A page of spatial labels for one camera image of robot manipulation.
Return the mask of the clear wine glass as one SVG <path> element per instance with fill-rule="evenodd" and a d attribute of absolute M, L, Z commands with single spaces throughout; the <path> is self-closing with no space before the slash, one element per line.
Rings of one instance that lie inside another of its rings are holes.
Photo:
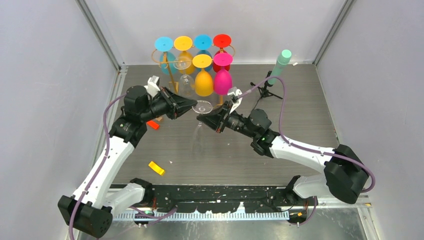
<path fill-rule="evenodd" d="M 213 110 L 213 105 L 206 100 L 198 100 L 197 105 L 192 107 L 193 111 L 198 115 L 208 114 Z M 195 157 L 199 157 L 204 152 L 204 129 L 203 123 L 198 121 L 197 127 L 194 130 L 192 137 L 192 154 Z"/>
<path fill-rule="evenodd" d="M 191 97 L 194 92 L 192 87 L 194 79 L 189 73 L 191 67 L 193 67 L 192 61 L 187 56 L 178 56 L 173 65 L 176 69 L 182 71 L 178 82 L 178 94 L 183 97 Z"/>

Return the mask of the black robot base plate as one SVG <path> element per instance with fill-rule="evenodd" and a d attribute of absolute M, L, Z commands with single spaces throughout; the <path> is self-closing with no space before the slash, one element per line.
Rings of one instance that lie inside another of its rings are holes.
<path fill-rule="evenodd" d="M 314 206 L 313 197 L 302 199 L 283 186 L 266 185 L 153 185 L 148 192 L 148 208 L 167 213 L 206 214 L 234 213 L 243 207 L 245 213 L 277 213 Z"/>

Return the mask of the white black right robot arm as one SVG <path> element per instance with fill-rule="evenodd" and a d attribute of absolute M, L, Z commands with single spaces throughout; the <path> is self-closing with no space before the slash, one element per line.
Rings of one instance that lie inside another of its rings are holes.
<path fill-rule="evenodd" d="M 289 160 L 319 172 L 294 176 L 283 190 L 288 203 L 299 205 L 304 199 L 327 195 L 347 204 L 357 202 L 370 175 L 350 147 L 320 147 L 289 139 L 270 128 L 272 122 L 264 110 L 257 108 L 243 116 L 231 107 L 226 101 L 210 113 L 199 114 L 197 120 L 217 133 L 231 129 L 251 138 L 250 145 L 260 156 Z"/>

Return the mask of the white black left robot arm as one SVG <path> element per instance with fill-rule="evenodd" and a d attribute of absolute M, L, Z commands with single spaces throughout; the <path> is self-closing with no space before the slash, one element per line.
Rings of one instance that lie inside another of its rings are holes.
<path fill-rule="evenodd" d="M 123 100 L 120 117 L 111 127 L 103 121 L 106 142 L 98 160 L 73 194 L 63 195 L 58 201 L 71 240 L 75 238 L 74 230 L 102 238 L 114 216 L 135 204 L 148 207 L 153 202 L 152 184 L 139 178 L 132 179 L 111 196 L 107 193 L 123 163 L 147 132 L 149 121 L 162 116 L 177 119 L 198 103 L 166 87 L 136 85 L 113 100 L 103 115 L 107 116 L 109 109 L 119 100 Z"/>

